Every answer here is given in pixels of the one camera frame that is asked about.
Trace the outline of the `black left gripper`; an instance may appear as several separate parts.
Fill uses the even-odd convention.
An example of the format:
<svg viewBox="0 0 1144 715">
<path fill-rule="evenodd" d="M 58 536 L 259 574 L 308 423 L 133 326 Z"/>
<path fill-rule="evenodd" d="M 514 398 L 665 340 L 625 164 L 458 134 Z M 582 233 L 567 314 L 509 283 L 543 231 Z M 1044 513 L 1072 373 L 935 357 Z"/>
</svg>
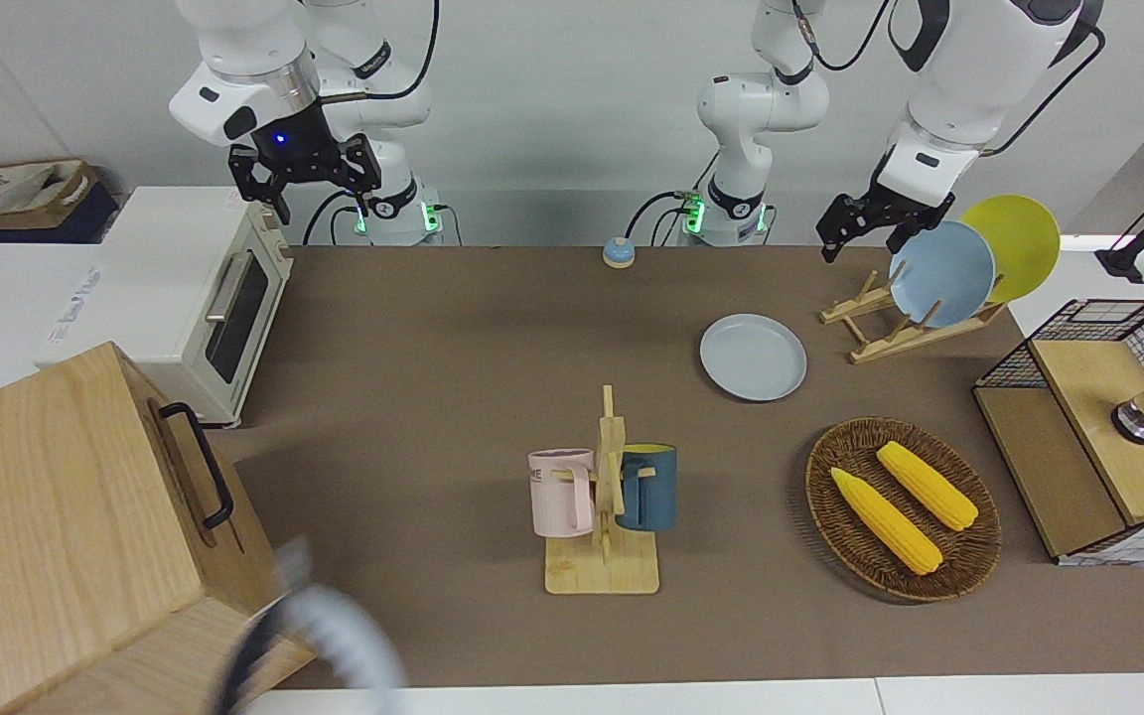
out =
<svg viewBox="0 0 1144 715">
<path fill-rule="evenodd" d="M 861 198 L 835 196 L 816 224 L 823 243 L 823 261 L 831 264 L 847 243 L 880 227 L 893 227 L 885 248 L 898 254 L 917 232 L 939 227 L 954 200 L 956 196 L 948 192 L 939 207 L 925 207 L 887 189 L 869 189 Z"/>
</svg>

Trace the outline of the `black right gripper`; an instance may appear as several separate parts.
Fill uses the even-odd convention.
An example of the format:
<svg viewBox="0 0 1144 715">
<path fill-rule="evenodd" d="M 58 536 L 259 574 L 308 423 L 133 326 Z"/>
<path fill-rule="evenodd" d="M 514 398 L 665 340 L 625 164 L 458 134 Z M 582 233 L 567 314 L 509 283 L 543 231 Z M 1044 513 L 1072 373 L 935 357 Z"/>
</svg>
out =
<svg viewBox="0 0 1144 715">
<path fill-rule="evenodd" d="M 291 183 L 341 186 L 353 194 L 357 222 L 372 222 L 373 191 L 381 185 L 382 172 L 370 140 L 363 134 L 336 140 L 321 104 L 254 128 L 251 140 L 253 146 L 228 148 L 228 170 L 243 198 L 264 198 L 283 227 L 289 227 L 292 217 L 283 199 Z"/>
</svg>

